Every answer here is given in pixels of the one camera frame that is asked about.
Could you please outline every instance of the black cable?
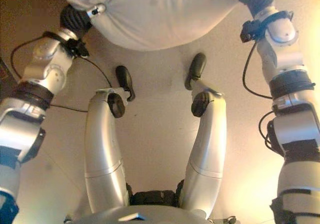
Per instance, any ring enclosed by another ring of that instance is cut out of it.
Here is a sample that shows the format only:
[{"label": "black cable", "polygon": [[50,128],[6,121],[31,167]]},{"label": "black cable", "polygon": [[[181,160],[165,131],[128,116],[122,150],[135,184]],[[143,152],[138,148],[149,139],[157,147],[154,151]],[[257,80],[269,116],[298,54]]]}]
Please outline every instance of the black cable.
[{"label": "black cable", "polygon": [[265,137],[265,139],[264,139],[264,145],[265,145],[268,149],[270,149],[271,151],[277,153],[272,147],[270,147],[270,146],[268,145],[268,137],[269,137],[269,134],[267,134],[266,137]]},{"label": "black cable", "polygon": [[102,75],[105,77],[105,79],[108,82],[110,88],[112,88],[111,82],[109,81],[109,79],[106,76],[106,74],[99,68],[99,66],[97,66],[95,63],[93,63],[91,60],[89,60],[87,58],[83,58],[83,57],[79,57],[79,58],[86,60],[87,62],[91,63],[94,67],[96,67],[102,73]]},{"label": "black cable", "polygon": [[[25,46],[25,45],[27,45],[27,44],[29,44],[29,43],[35,42],[35,41],[37,41],[37,40],[39,40],[39,39],[41,39],[41,38],[42,38],[42,36],[40,36],[40,37],[38,37],[38,38],[34,38],[34,39],[29,40],[29,41],[27,41],[27,42],[24,42],[24,43],[18,45],[17,47],[15,47],[15,48],[12,50],[12,52],[11,52],[11,54],[10,54],[10,64],[11,64],[11,67],[12,67],[12,69],[14,70],[15,74],[16,74],[20,79],[21,79],[21,75],[18,73],[18,71],[17,71],[17,69],[16,69],[16,67],[15,67],[15,65],[14,65],[14,55],[15,55],[15,53],[16,53],[21,47],[23,47],[23,46]],[[86,60],[87,62],[91,63],[94,67],[96,67],[96,68],[102,73],[102,75],[105,77],[105,79],[107,80],[107,82],[108,82],[108,84],[110,85],[110,87],[112,87],[112,85],[111,85],[108,77],[107,77],[106,74],[99,68],[99,66],[97,66],[95,63],[93,63],[93,62],[90,61],[89,59],[86,59],[86,58],[82,58],[82,59]],[[57,108],[65,108],[65,109],[72,110],[72,111],[76,111],[76,112],[83,112],[83,113],[87,113],[87,112],[88,112],[88,111],[86,111],[86,110],[81,110],[81,109],[77,109],[77,108],[62,106],[62,105],[58,105],[58,104],[51,104],[50,106],[51,106],[51,107],[57,107]]]},{"label": "black cable", "polygon": [[269,97],[269,96],[265,96],[265,95],[262,95],[262,94],[258,94],[258,93],[256,93],[256,92],[254,92],[254,91],[252,91],[251,89],[249,89],[248,87],[247,87],[247,84],[246,84],[246,73],[247,73],[247,69],[248,69],[248,65],[249,65],[249,63],[250,63],[250,59],[251,59],[251,56],[252,56],[252,54],[253,54],[253,52],[254,52],[254,50],[255,50],[255,47],[257,46],[257,43],[258,43],[258,41],[256,41],[255,43],[254,43],[254,45],[252,46],[252,49],[251,49],[251,51],[250,51],[250,53],[249,53],[249,55],[248,55],[248,58],[246,59],[246,64],[245,64],[245,66],[244,66],[244,71],[243,71],[243,74],[242,74],[242,84],[243,84],[243,86],[244,86],[244,88],[249,92],[249,93],[252,93],[253,95],[255,95],[255,96],[258,96],[258,97],[261,97],[261,98],[267,98],[267,99],[272,99],[272,97]]},{"label": "black cable", "polygon": [[14,63],[14,55],[15,55],[15,52],[17,52],[21,47],[23,47],[23,46],[25,46],[25,45],[27,45],[27,44],[29,44],[29,43],[35,42],[35,41],[37,41],[37,40],[39,40],[39,39],[41,39],[41,38],[42,38],[42,36],[40,36],[40,37],[38,37],[38,38],[34,38],[34,39],[29,40],[29,41],[27,41],[27,42],[24,42],[24,43],[18,45],[17,47],[15,47],[15,48],[11,51],[11,54],[10,54],[10,64],[11,64],[11,67],[12,67],[12,69],[14,70],[15,74],[16,74],[19,78],[21,78],[21,75],[18,73],[18,71],[16,70],[16,67],[15,67],[14,64],[13,64],[13,63]]},{"label": "black cable", "polygon": [[260,133],[260,135],[263,137],[263,139],[266,140],[267,143],[270,143],[270,141],[269,141],[269,140],[267,139],[267,137],[263,134],[262,129],[261,129],[261,124],[262,124],[263,120],[264,120],[267,116],[269,116],[271,113],[273,113],[273,111],[270,111],[270,112],[267,112],[266,114],[264,114],[264,115],[262,116],[262,118],[260,119],[259,124],[258,124],[259,133]]},{"label": "black cable", "polygon": [[68,110],[76,111],[76,112],[82,112],[82,113],[87,113],[87,110],[81,110],[81,109],[76,109],[76,108],[71,108],[67,106],[62,106],[62,105],[57,105],[57,104],[51,104],[50,107],[56,107],[56,108],[65,108]]}]

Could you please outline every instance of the black foot sole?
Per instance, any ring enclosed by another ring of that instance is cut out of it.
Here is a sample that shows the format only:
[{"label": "black foot sole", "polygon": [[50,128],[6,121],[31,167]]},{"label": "black foot sole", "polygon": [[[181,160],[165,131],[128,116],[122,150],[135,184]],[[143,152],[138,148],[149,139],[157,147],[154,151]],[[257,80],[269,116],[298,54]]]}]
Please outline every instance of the black foot sole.
[{"label": "black foot sole", "polygon": [[124,88],[125,91],[130,92],[130,97],[127,100],[133,101],[136,95],[134,88],[132,87],[132,79],[128,69],[124,66],[118,66],[115,70],[115,75],[118,79],[120,87]]},{"label": "black foot sole", "polygon": [[205,69],[207,58],[205,54],[198,53],[194,58],[189,68],[188,76],[185,79],[184,86],[187,90],[192,90],[191,80],[197,81],[201,78],[201,74]]}]

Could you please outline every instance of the silver robot leg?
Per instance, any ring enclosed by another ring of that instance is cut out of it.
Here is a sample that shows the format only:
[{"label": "silver robot leg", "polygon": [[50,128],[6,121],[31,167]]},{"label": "silver robot leg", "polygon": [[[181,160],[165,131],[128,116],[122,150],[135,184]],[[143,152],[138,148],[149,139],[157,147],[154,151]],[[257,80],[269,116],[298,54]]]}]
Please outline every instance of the silver robot leg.
[{"label": "silver robot leg", "polygon": [[[197,55],[193,63],[205,63],[205,57]],[[200,80],[204,65],[191,65],[186,88],[192,89],[192,112],[200,117],[196,140],[186,167],[183,188],[179,195],[179,206],[195,211],[208,218],[214,208],[219,193],[226,155],[227,118],[224,95]]]},{"label": "silver robot leg", "polygon": [[115,117],[123,115],[129,96],[123,88],[98,90],[89,104],[85,130],[85,183],[93,213],[129,205],[115,131]]}]

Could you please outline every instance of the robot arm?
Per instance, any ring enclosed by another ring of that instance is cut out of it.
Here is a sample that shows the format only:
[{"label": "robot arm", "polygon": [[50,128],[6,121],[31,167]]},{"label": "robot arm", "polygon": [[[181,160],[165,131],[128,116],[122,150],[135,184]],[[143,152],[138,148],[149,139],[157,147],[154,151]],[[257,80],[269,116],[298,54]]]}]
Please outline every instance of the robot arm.
[{"label": "robot arm", "polygon": [[268,124],[272,149],[284,157],[278,197],[271,209],[277,224],[315,224],[320,218],[319,104],[288,12],[273,0],[240,0],[254,21],[244,24],[243,42],[255,39],[276,117]]},{"label": "robot arm", "polygon": [[80,39],[91,27],[87,13],[67,6],[60,21],[58,32],[43,34],[19,85],[0,105],[1,223],[11,223],[18,213],[20,167],[39,151],[50,102],[63,89],[72,60],[88,55]]}]

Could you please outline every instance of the white pillow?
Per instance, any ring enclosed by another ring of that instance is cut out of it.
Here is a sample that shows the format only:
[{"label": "white pillow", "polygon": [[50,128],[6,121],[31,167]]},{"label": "white pillow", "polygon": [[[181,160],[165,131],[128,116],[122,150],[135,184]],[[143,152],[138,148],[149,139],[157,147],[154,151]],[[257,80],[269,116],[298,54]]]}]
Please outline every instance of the white pillow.
[{"label": "white pillow", "polygon": [[237,4],[234,0],[67,0],[106,11],[91,19],[111,42],[128,49],[158,50],[189,43],[208,33]]}]

